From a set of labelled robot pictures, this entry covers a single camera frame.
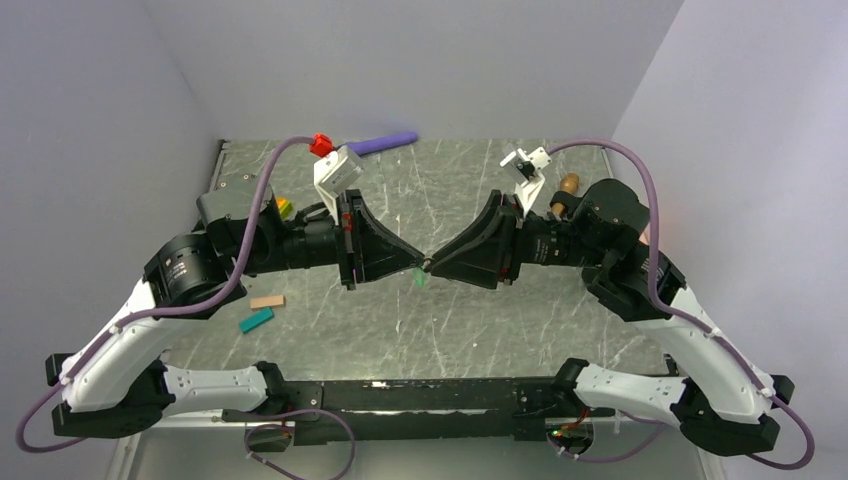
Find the green key tag keyring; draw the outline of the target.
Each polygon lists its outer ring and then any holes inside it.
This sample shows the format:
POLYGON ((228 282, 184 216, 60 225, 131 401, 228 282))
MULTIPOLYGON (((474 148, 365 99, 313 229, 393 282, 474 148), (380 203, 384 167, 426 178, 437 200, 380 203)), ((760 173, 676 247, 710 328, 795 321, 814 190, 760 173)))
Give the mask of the green key tag keyring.
POLYGON ((412 270, 412 273, 411 273, 412 279, 413 279, 414 283, 420 288, 423 288, 427 283, 427 280, 429 278, 430 263, 431 263, 430 258, 424 258, 422 260, 421 264, 416 266, 412 270))

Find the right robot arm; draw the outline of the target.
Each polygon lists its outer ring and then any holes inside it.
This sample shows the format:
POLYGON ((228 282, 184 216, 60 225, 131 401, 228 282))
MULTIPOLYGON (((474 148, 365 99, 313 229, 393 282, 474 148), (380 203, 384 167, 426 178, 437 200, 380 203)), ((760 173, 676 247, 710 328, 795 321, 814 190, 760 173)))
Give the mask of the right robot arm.
POLYGON ((526 265, 579 269, 590 295, 659 344, 683 372, 641 376, 570 358, 550 386, 560 413, 608 408, 658 420, 720 456, 772 450, 780 427, 769 394, 788 401, 793 383, 729 353, 667 257, 650 266, 649 247, 640 238, 648 223, 648 208, 615 179, 600 180, 580 196, 560 190, 541 215, 525 211, 516 196, 493 191, 482 213, 432 256, 426 270, 494 289, 515 281, 526 265), (700 323, 693 325, 693 318, 700 323))

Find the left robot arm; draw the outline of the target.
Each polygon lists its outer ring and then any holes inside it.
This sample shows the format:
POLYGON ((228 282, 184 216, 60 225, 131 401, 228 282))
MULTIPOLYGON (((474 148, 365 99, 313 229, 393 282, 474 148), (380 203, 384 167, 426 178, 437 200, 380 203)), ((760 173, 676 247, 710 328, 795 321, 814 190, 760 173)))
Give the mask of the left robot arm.
POLYGON ((194 229, 147 262, 98 337, 76 354, 49 358, 48 382, 62 388, 51 413, 56 435, 117 439, 169 416, 214 409, 275 419, 293 408, 276 364, 188 370, 165 363, 162 353, 245 297, 244 276, 332 265, 342 286, 354 289, 424 261, 357 190, 343 192, 333 207, 318 203, 285 219, 272 189, 252 178, 201 195, 197 207, 194 229))

